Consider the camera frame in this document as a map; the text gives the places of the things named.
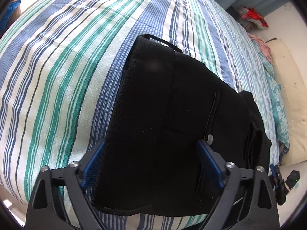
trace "pink cloth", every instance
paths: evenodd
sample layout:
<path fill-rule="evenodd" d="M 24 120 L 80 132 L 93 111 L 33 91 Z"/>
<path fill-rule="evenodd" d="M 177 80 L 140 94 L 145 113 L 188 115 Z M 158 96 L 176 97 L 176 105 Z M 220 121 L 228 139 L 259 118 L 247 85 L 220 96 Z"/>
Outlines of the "pink cloth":
<path fill-rule="evenodd" d="M 259 37 L 249 34 L 248 36 L 251 38 L 251 40 L 257 42 L 259 44 L 259 48 L 263 55 L 268 59 L 270 63 L 272 63 L 272 57 L 270 55 L 270 47 Z"/>

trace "teal patterned pillowcase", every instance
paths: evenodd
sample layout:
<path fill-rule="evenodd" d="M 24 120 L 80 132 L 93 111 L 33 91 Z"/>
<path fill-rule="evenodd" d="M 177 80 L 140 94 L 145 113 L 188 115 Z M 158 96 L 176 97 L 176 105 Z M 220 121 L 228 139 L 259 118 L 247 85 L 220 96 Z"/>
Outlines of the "teal patterned pillowcase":
<path fill-rule="evenodd" d="M 262 61 L 266 79 L 269 85 L 270 99 L 273 108 L 273 117 L 275 122 L 275 129 L 277 140 L 284 143 L 287 152 L 289 149 L 289 134 L 288 134 L 288 121 L 285 113 L 284 102 L 281 96 L 281 86 L 274 80 L 274 69 L 269 63 L 268 59 L 264 56 L 259 49 L 259 44 L 253 41 L 253 44 L 258 52 L 258 55 Z"/>

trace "folded clothes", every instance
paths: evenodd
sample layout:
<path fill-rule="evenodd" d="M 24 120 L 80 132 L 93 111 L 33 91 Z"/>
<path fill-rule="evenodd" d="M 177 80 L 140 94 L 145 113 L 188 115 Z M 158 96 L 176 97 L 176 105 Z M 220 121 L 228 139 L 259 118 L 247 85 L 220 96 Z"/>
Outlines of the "folded clothes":
<path fill-rule="evenodd" d="M 270 63 L 272 63 L 272 57 L 270 55 L 270 47 L 261 38 L 249 33 L 248 36 L 251 38 L 252 41 L 255 41 L 259 44 L 259 48 L 262 51 L 263 55 L 268 59 Z"/>
<path fill-rule="evenodd" d="M 263 16 L 253 7 L 239 7 L 239 15 L 241 16 L 241 20 L 251 22 L 253 28 L 265 29 L 269 27 Z"/>

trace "bed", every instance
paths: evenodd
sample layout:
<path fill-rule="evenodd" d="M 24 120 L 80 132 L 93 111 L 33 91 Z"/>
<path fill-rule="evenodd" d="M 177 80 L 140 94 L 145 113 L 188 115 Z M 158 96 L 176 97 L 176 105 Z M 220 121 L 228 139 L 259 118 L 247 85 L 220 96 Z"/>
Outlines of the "bed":
<path fill-rule="evenodd" d="M 173 43 L 235 91 L 250 91 L 272 141 L 270 163 L 278 164 L 262 62 L 216 2 L 39 0 L 0 40 L 0 184 L 17 200 L 27 204 L 41 166 L 65 167 L 105 136 L 122 67 L 141 33 Z M 206 217 L 99 216 L 108 229 L 182 229 Z"/>

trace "metal screw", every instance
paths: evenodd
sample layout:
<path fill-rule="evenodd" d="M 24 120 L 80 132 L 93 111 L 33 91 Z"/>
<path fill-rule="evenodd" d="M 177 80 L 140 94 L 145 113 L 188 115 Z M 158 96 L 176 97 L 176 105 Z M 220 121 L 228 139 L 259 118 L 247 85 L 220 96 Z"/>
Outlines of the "metal screw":
<path fill-rule="evenodd" d="M 212 143 L 213 143 L 213 135 L 209 134 L 207 144 L 211 145 Z"/>
<path fill-rule="evenodd" d="M 234 168 L 234 167 L 235 167 L 235 164 L 232 163 L 232 162 L 227 162 L 227 163 L 226 163 L 226 166 L 227 166 L 228 168 Z"/>
<path fill-rule="evenodd" d="M 47 171 L 48 169 L 49 169 L 48 166 L 42 166 L 41 169 L 40 169 L 40 171 L 45 172 L 45 171 Z"/>
<path fill-rule="evenodd" d="M 260 172 L 265 171 L 264 167 L 262 167 L 262 166 L 256 166 L 256 170 L 258 170 Z"/>
<path fill-rule="evenodd" d="M 78 167 L 79 166 L 79 162 L 77 161 L 73 161 L 69 164 L 70 167 L 74 168 L 74 167 Z"/>

